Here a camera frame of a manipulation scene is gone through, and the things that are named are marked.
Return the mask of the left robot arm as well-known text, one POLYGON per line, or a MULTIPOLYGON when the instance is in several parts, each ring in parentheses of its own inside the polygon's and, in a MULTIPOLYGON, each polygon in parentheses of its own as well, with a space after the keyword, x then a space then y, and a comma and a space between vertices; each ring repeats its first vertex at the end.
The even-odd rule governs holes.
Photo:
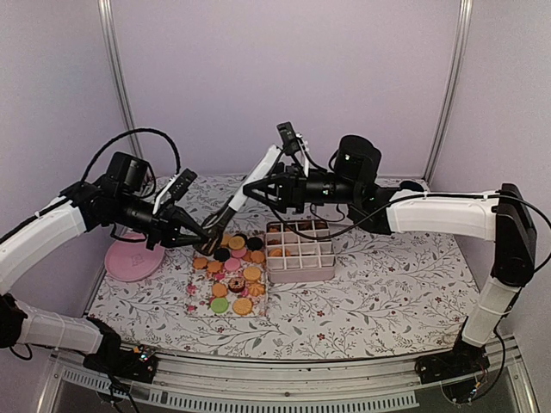
POLYGON ((176 175, 154 202, 145 201, 141 188, 151 165, 117 151, 107 171, 94 182, 85 176, 48 206, 25 219, 1 238, 1 347, 16 344, 63 348, 84 354, 84 365, 100 373, 136 375, 151 372, 150 356, 121 348, 121 337, 96 318, 65 317, 16 300, 10 289, 38 262, 72 239, 98 226, 124 226, 143 235, 145 246, 165 248, 196 245, 207 233, 176 205, 197 175, 176 169, 176 175))

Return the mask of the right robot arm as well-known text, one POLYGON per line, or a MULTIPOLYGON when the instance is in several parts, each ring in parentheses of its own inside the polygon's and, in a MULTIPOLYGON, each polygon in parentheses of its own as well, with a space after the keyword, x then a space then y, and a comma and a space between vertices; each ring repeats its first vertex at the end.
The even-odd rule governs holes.
POLYGON ((477 304, 463 323, 454 346, 447 352, 417 358, 415 370, 424 384, 484 372, 489 366, 485 346, 500 321, 512 310, 522 289, 540 270, 536 265, 536 212, 518 187, 505 183, 494 192, 479 194, 432 193, 402 183, 397 188, 376 184, 381 152, 357 135, 341 138, 331 157, 330 171, 303 172, 297 163, 285 166, 299 139, 284 139, 265 172, 254 172, 244 195, 279 213, 306 203, 345 204, 354 227, 391 235, 439 232, 474 237, 494 243, 492 271, 477 304))

